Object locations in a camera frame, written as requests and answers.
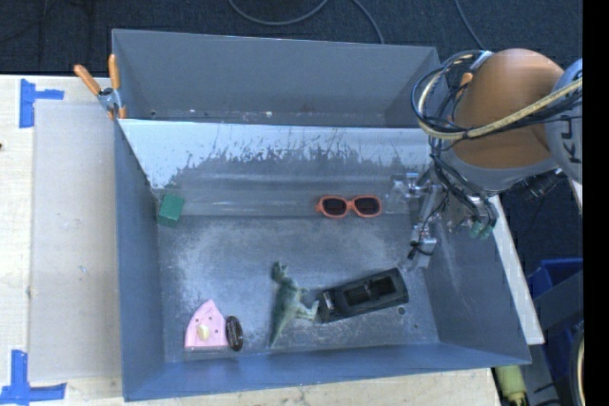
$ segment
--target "green dinosaur figure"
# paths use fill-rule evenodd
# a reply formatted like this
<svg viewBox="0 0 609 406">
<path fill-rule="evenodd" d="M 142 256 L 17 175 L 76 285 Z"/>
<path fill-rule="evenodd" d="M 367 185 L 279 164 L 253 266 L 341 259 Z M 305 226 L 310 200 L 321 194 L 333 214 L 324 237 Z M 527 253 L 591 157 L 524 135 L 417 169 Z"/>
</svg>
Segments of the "green dinosaur figure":
<svg viewBox="0 0 609 406">
<path fill-rule="evenodd" d="M 271 348 L 285 326 L 293 319 L 314 320 L 317 316 L 317 308 L 320 304 L 318 300 L 316 300 L 310 308 L 307 308 L 302 304 L 301 299 L 303 294 L 308 290 L 300 287 L 294 279 L 289 278 L 286 270 L 287 265 L 282 265 L 280 262 L 275 262 L 273 264 L 271 276 L 273 280 L 281 284 L 281 286 L 275 296 L 275 305 L 273 307 L 273 329 L 268 343 L 268 346 Z"/>
</svg>

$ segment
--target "clamp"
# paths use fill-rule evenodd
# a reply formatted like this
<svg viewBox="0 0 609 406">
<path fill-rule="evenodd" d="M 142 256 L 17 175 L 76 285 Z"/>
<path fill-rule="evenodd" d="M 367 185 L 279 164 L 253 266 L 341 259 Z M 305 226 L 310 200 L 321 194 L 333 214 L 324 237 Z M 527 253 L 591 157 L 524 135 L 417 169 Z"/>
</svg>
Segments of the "clamp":
<svg viewBox="0 0 609 406">
<path fill-rule="evenodd" d="M 127 107 L 121 100 L 121 79 L 116 65 L 116 55 L 108 58 L 108 72 L 111 87 L 101 88 L 88 70 L 82 65 L 74 65 L 74 73 L 85 83 L 89 91 L 97 97 L 101 106 L 107 111 L 111 120 L 127 118 Z"/>
</svg>

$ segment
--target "orange sunglasses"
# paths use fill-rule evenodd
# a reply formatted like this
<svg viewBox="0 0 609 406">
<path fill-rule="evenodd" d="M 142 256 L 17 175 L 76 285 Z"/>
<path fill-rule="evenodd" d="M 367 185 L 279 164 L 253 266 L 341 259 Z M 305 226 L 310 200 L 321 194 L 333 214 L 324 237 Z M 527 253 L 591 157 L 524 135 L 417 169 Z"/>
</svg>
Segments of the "orange sunglasses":
<svg viewBox="0 0 609 406">
<path fill-rule="evenodd" d="M 349 210 L 353 210 L 358 217 L 369 219 L 378 217 L 381 209 L 381 200 L 375 195 L 360 195 L 351 200 L 326 195 L 315 205 L 315 211 L 321 212 L 330 219 L 341 219 Z"/>
</svg>

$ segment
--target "yellow object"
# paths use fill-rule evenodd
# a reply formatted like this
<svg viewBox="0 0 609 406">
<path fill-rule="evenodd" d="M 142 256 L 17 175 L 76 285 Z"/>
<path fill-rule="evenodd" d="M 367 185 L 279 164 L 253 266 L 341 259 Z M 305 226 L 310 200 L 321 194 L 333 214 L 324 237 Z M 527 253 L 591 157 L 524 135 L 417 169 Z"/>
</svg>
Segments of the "yellow object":
<svg viewBox="0 0 609 406">
<path fill-rule="evenodd" d="M 207 325 L 199 325 L 197 327 L 197 336 L 202 341 L 206 341 L 209 338 L 209 327 Z"/>
<path fill-rule="evenodd" d="M 522 378 L 521 368 L 518 365 L 504 365 L 496 367 L 495 373 L 501 394 L 510 404 L 526 405 L 526 385 Z"/>
</svg>

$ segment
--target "green cube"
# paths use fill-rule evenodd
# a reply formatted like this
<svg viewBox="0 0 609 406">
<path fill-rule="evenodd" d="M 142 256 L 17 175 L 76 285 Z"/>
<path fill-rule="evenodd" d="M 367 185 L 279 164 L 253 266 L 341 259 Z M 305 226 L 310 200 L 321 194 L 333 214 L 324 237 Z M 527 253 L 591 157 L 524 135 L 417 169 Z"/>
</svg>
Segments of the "green cube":
<svg viewBox="0 0 609 406">
<path fill-rule="evenodd" d="M 184 199 L 175 195 L 165 195 L 156 218 L 157 223 L 165 227 L 175 227 L 180 220 L 180 215 L 182 215 L 183 206 Z"/>
</svg>

